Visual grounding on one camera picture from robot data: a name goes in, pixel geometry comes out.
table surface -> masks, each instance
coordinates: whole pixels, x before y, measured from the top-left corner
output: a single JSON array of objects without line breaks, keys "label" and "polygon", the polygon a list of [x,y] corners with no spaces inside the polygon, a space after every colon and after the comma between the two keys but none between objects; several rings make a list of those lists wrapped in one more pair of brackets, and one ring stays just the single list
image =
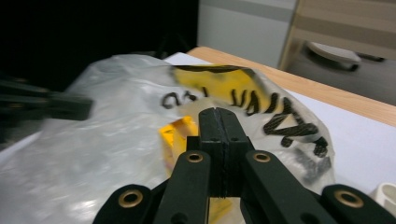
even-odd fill
[{"label": "table surface", "polygon": [[388,105],[348,91],[342,91],[316,81],[297,77],[260,63],[233,56],[207,47],[198,47],[188,52],[190,56],[216,64],[229,64],[258,69],[278,86],[301,95],[334,105],[352,113],[396,127],[396,106]]}]

